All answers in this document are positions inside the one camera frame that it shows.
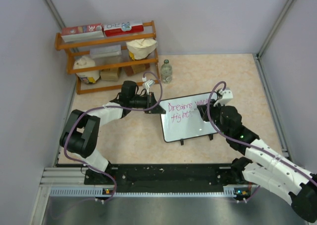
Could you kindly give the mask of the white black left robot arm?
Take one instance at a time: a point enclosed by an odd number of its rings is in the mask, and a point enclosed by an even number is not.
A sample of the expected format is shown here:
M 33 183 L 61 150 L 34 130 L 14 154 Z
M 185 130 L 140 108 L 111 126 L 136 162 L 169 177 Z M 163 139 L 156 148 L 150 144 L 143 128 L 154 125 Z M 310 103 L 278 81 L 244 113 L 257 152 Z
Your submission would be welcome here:
M 121 91 L 109 103 L 87 111 L 73 110 L 67 120 L 59 140 L 64 155 L 73 161 L 86 165 L 95 171 L 100 183 L 112 179 L 108 169 L 110 162 L 97 150 L 99 129 L 114 120 L 122 119 L 131 111 L 147 114 L 165 114 L 150 88 L 155 84 L 152 79 L 143 78 L 143 90 L 134 81 L 124 81 Z

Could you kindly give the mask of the red white box right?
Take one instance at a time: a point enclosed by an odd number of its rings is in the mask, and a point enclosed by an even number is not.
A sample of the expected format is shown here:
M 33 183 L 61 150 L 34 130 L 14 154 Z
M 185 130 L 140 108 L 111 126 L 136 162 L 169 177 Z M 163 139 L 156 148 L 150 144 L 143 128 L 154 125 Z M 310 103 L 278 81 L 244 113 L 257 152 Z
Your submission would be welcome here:
M 144 26 L 142 21 L 125 21 L 114 24 L 104 24 L 103 31 L 107 37 L 113 37 L 143 32 Z

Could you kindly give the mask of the red white box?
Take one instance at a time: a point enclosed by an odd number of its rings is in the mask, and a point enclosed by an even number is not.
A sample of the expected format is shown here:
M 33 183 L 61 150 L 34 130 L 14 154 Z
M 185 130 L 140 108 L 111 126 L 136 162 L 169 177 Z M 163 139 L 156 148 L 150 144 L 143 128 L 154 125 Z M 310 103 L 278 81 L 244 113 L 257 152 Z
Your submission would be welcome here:
M 104 37 L 101 23 L 63 28 L 61 37 L 65 42 L 98 39 Z
M 125 21 L 114 24 L 104 24 L 103 31 L 107 37 L 113 37 L 143 32 L 144 26 L 142 21 Z

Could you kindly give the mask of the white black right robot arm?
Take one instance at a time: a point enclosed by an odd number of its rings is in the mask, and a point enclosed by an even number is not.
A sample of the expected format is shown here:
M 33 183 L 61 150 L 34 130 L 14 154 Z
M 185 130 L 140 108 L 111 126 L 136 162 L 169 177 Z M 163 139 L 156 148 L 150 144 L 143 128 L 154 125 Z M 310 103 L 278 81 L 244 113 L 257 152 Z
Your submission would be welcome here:
M 317 221 L 317 175 L 291 162 L 245 127 L 234 106 L 199 105 L 209 122 L 229 146 L 243 157 L 232 162 L 231 177 L 237 183 L 255 183 L 287 202 L 309 223 Z

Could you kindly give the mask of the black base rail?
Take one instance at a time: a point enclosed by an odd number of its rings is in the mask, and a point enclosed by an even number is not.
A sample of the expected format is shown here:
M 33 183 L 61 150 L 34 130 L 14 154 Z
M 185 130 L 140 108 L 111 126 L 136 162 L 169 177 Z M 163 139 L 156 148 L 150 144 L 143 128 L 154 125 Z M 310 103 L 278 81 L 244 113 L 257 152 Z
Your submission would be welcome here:
M 227 185 L 249 182 L 231 164 L 113 164 L 106 169 L 117 192 L 221 192 Z

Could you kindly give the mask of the black framed whiteboard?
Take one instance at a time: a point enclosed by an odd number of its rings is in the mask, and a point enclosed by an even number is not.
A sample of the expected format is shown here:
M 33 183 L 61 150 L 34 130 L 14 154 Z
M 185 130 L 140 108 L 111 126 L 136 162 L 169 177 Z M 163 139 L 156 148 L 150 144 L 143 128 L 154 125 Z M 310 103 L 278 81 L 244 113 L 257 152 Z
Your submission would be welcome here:
M 211 136 L 216 133 L 209 122 L 204 122 L 198 110 L 192 111 L 198 105 L 205 105 L 208 102 L 210 93 L 165 99 L 160 102 L 166 110 L 161 114 L 161 126 L 163 138 L 166 143 Z

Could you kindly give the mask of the red white box left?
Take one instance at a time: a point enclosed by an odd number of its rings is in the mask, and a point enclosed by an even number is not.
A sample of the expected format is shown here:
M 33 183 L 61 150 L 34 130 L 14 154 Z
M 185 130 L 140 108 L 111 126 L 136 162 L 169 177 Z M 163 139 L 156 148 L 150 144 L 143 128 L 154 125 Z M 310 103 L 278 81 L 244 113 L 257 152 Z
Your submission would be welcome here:
M 65 42 L 98 39 L 104 37 L 101 23 L 63 28 L 61 37 Z

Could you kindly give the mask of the clear glass bottle green cap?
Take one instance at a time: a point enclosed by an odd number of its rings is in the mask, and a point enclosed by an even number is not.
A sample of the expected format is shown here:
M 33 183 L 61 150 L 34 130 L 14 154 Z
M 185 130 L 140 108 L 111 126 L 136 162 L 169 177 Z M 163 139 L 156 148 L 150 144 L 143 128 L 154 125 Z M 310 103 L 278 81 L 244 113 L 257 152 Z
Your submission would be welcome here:
M 169 60 L 165 59 L 160 69 L 162 82 L 167 84 L 172 81 L 172 66 Z

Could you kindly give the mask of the tan cardboard box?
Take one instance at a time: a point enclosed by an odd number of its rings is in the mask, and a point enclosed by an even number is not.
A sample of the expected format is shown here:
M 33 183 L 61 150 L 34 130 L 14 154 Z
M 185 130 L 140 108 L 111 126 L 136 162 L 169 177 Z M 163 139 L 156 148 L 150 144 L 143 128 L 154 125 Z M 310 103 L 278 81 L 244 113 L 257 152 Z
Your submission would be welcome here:
M 101 80 L 118 81 L 121 75 L 121 68 L 109 68 L 100 71 Z

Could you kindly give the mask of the clear plastic container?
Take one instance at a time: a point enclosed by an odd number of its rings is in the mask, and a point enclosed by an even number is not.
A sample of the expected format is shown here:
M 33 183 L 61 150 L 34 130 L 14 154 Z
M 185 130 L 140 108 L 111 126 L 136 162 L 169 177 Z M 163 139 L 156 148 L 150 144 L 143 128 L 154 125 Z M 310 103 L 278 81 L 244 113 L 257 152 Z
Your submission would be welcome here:
M 97 65 L 121 63 L 123 61 L 121 45 L 90 49 L 90 58 Z

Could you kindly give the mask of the orange wooden shelf rack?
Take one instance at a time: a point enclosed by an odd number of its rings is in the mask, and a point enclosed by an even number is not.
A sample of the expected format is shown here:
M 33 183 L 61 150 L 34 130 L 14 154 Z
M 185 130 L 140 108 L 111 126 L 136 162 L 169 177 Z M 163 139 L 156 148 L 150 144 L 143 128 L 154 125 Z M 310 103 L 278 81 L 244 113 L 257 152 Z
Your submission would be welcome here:
M 127 77 L 146 70 L 158 71 L 158 52 L 152 47 L 136 58 L 128 43 L 146 44 L 157 37 L 155 23 L 125 22 L 64 28 L 54 47 L 67 56 L 66 72 L 76 76 L 77 94 L 119 89 Z

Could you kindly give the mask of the cream paper bag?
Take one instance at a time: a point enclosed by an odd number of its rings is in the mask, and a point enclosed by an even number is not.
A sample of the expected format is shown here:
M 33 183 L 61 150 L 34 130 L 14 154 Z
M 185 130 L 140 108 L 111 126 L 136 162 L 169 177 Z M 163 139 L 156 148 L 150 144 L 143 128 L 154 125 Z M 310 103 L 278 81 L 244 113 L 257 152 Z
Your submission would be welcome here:
M 157 41 L 154 39 L 137 39 L 126 42 L 129 56 L 132 60 L 145 59 L 157 48 Z

